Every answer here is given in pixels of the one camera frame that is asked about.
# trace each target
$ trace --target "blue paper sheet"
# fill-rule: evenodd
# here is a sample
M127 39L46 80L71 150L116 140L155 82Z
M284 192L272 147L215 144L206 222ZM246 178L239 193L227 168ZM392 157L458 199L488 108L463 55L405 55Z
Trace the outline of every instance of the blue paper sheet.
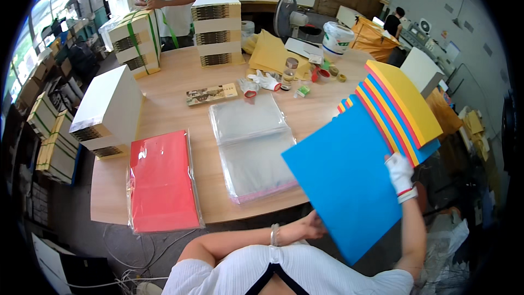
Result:
M348 264L402 216L384 165L389 149L357 98L353 106L282 157Z
M374 79L374 77L371 74L368 75L367 78L371 81L371 83L375 86L375 88L378 90L378 92L382 95L384 101L386 102L386 104L389 106L389 108L391 109L391 111L395 115L397 121L399 122L400 126L404 130L404 133L408 137L409 142L411 143L411 147L413 148L413 152L415 152L416 159L419 161L419 163L422 163L425 160L427 160L428 157L431 156L431 154L435 153L435 151L440 147L439 140L438 139L434 139L434 140L428 142L427 144L425 144L424 146L422 146L420 149L417 149L416 145L415 145L415 141L413 140L413 137L409 133L408 127L406 126L406 124L404 123L402 118L400 117L400 114L398 113L398 111L393 106L393 103L389 100L389 97L386 95L384 90L382 88L380 88L380 86L378 85L378 83L376 82L376 80ZM373 105L375 106L377 111L379 112L380 117L385 122L385 124L387 125L387 127L389 129L389 132L391 133L391 135L395 139L395 142L397 143L397 147L400 148L400 142L398 141L397 136L393 132L393 129L391 128L391 126L389 125L387 120L385 120L385 116L382 114L382 112L378 108L376 102L373 100L373 97L370 95L370 93L367 91L367 89L364 88L362 82L360 82L359 85L362 88L362 90L364 91L364 93L368 96L370 101L373 103Z

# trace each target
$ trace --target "red paper sheet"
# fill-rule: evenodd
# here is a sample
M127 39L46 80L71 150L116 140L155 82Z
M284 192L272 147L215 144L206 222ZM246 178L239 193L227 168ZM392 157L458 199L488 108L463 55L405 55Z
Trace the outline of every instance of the red paper sheet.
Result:
M185 130L134 141L129 167L134 232L201 227Z

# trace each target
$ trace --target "black hair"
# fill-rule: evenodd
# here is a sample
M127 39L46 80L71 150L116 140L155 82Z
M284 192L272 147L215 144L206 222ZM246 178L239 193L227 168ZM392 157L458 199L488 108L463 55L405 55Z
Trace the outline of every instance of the black hair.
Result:
M397 12L397 14L400 17L403 17L404 15L406 15L406 12L402 8L400 8L400 7L397 7L397 9L395 11Z

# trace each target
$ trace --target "black t-shirt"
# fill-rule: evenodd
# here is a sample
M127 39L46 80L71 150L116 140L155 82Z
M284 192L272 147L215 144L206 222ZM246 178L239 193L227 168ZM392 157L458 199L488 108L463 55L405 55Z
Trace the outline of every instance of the black t-shirt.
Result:
M390 35L396 36L398 31L398 25L400 20L395 15L390 15L386 17L386 22L384 22L384 30L388 31Z

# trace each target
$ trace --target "silver bangle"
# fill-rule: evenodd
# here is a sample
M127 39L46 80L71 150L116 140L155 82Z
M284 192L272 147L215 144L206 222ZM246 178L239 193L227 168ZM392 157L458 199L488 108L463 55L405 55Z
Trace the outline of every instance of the silver bangle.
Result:
M278 223L275 223L271 225L271 246L279 246L278 244L278 231L279 231L280 225Z

